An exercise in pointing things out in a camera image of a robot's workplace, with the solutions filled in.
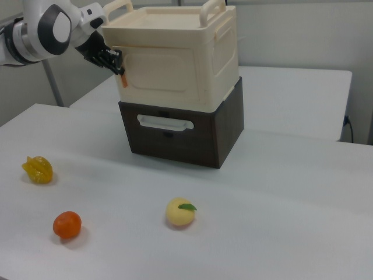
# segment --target toy fruit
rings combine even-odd
[[[62,239],[77,236],[82,227],[82,220],[75,212],[68,211],[60,214],[53,223],[53,231]]]
[[[42,156],[27,157],[27,162],[22,164],[31,181],[38,184],[47,184],[53,178],[53,169],[49,161]]]
[[[172,199],[166,208],[168,221],[175,226],[185,226],[194,220],[194,211],[197,210],[190,201],[177,197]]]

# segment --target box handle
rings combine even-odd
[[[175,118],[162,118],[153,115],[138,115],[138,121],[143,127],[159,128],[161,130],[184,131],[193,129],[191,121],[177,120]]]
[[[221,13],[226,11],[226,2],[224,0],[209,0],[203,4],[199,14],[199,23],[201,28],[208,26],[207,17],[209,16],[209,13],[212,12],[217,6],[219,6],[219,11]]]
[[[127,12],[133,12],[133,6],[131,0],[115,0],[111,3],[108,3],[104,6],[104,12],[107,17],[108,24],[109,22],[109,15],[111,12],[115,11],[116,9],[119,9],[120,7],[126,6]]]

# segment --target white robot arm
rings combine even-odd
[[[0,65],[24,66],[63,54],[69,45],[97,66],[123,75],[122,55],[110,50],[97,28],[107,21],[103,8],[83,8],[70,0],[22,0],[23,18],[0,27]]]

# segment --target orange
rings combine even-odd
[[[62,239],[77,236],[82,227],[82,220],[75,212],[68,211],[60,214],[53,223],[53,231]]]

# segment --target white table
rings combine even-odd
[[[26,156],[55,177],[29,182]],[[373,149],[245,129],[220,170],[131,154],[118,114],[35,105],[0,128],[9,280],[373,279]],[[198,208],[168,227],[173,197]],[[81,234],[52,223],[77,212]]]
[[[351,72],[240,67],[247,129],[338,141]],[[119,113],[114,76],[70,108]]]

